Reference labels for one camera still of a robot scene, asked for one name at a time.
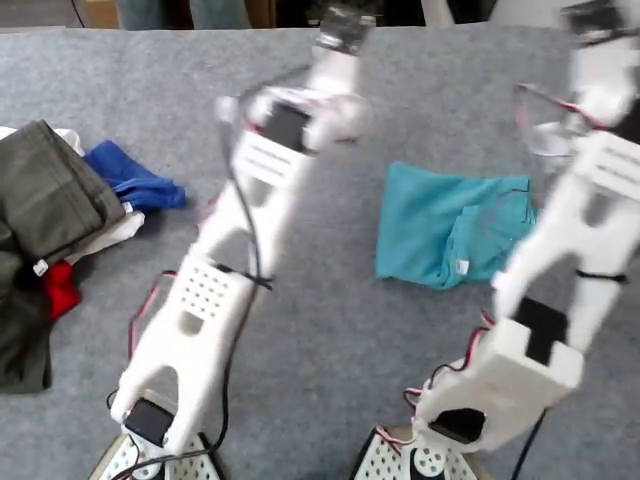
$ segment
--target teal cloth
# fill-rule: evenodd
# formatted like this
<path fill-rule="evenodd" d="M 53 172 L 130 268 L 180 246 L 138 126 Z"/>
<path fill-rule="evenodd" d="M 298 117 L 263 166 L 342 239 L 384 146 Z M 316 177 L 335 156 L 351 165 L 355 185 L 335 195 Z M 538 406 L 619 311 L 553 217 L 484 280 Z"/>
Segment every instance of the teal cloth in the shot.
<path fill-rule="evenodd" d="M 385 185 L 376 275 L 444 290 L 487 281 L 536 221 L 529 177 L 464 177 L 396 162 Z"/>

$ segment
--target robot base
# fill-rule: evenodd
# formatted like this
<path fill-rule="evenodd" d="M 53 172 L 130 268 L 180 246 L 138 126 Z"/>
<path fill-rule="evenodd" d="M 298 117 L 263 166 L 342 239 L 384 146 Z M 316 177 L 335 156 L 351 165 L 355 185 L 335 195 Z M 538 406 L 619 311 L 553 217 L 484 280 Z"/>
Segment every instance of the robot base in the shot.
<path fill-rule="evenodd" d="M 400 430 L 411 434 L 410 427 L 406 429 L 390 429 L 393 435 L 402 436 Z M 406 446 L 402 448 L 402 455 L 385 441 L 375 430 L 371 432 L 365 442 L 358 460 L 353 468 L 349 480 L 488 480 L 487 474 L 480 472 L 472 459 L 455 453 L 450 449 L 444 455 L 423 445 Z M 409 469 L 403 468 L 402 463 L 413 459 L 415 473 L 409 474 Z"/>
<path fill-rule="evenodd" d="M 205 435 L 201 433 L 193 438 L 186 451 L 200 450 L 207 448 L 208 445 L 209 442 Z M 88 480 L 111 480 L 122 470 L 131 467 L 135 463 L 137 455 L 138 450 L 130 437 L 125 434 L 119 435 L 105 450 Z M 168 468 L 171 468 L 172 476 L 160 474 L 154 480 L 169 478 L 171 480 L 225 480 L 223 470 L 213 454 L 177 460 L 171 462 Z"/>

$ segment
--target gray felt surface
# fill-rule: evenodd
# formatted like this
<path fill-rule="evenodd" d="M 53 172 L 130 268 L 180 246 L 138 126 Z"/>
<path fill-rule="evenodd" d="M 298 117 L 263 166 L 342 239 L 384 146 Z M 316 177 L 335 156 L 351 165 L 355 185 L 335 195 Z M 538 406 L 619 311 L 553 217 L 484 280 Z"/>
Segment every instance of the gray felt surface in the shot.
<path fill-rule="evenodd" d="M 44 118 L 76 129 L 86 147 L 114 139 L 202 204 L 223 181 L 214 99 L 307 61 L 313 35 L 5 35 L 0 124 Z M 434 292 L 374 277 L 386 167 L 407 159 L 440 172 L 539 179 L 512 126 L 511 91 L 527 81 L 562 92 L 569 47 L 558 32 L 484 25 L 373 33 L 363 64 L 372 132 L 318 162 L 277 288 L 241 342 L 223 448 L 234 478 L 345 478 L 375 423 L 408 421 L 402 389 L 461 354 L 478 308 L 490 306 L 488 286 Z M 126 322 L 194 236 L 191 212 L 162 214 L 134 240 L 80 265 L 83 303 L 52 335 L 53 388 L 0 398 L 3 479 L 86 478 L 118 432 L 104 397 L 126 365 Z M 538 298 L 562 303 L 570 280 L 566 272 L 547 276 Z M 523 478 L 637 476 L 637 290 L 628 288 L 599 335 L 582 390 L 548 416 Z M 218 399 L 211 404 L 215 419 Z M 521 444 L 487 455 L 496 478 L 507 478 Z"/>

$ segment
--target olive green cloth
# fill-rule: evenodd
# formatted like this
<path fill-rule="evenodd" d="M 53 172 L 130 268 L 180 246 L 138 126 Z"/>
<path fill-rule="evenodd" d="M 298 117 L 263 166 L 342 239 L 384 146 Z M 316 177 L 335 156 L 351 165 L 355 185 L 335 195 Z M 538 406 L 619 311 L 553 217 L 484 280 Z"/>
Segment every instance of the olive green cloth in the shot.
<path fill-rule="evenodd" d="M 44 122 L 0 140 L 0 393 L 49 387 L 53 265 L 124 215 L 108 185 Z"/>

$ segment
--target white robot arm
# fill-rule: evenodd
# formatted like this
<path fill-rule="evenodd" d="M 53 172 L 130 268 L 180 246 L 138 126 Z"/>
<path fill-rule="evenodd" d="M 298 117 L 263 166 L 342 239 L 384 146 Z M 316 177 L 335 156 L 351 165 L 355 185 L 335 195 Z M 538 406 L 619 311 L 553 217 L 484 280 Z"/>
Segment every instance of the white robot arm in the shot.
<path fill-rule="evenodd" d="M 243 125 L 230 160 L 237 184 L 227 182 L 213 213 L 200 225 L 200 235 L 140 338 L 111 406 L 113 419 L 133 434 L 147 458 L 181 454 L 200 431 L 211 398 L 221 391 L 247 305 L 256 289 L 267 290 L 265 279 L 274 273 L 299 188 L 319 152 L 360 134 L 367 112 L 356 94 L 359 53 L 371 26 L 369 17 L 330 9 L 306 88 L 265 87 L 243 119 L 248 125 Z M 228 127 L 234 103 L 221 102 Z M 267 194 L 259 198 L 258 191 L 265 189 Z M 216 261 L 217 249 L 235 232 L 257 237 L 260 258 L 252 256 L 248 273 Z M 146 388 L 164 368 L 177 374 L 177 406 Z M 134 476 L 153 478 L 158 468 Z"/>
<path fill-rule="evenodd" d="M 622 36 L 576 52 L 581 109 L 603 129 L 574 138 L 574 159 L 535 228 L 495 276 L 495 324 L 464 359 L 425 383 L 412 419 L 424 445 L 494 450 L 579 386 L 584 354 L 640 243 L 640 103 L 629 68 L 639 63 L 637 40 Z M 602 55 L 612 51 L 617 56 L 607 61 L 617 69 L 602 69 Z M 586 213 L 599 194 L 611 205 L 602 222 L 589 225 Z M 566 315 L 526 297 L 541 273 L 570 254 L 580 263 Z"/>

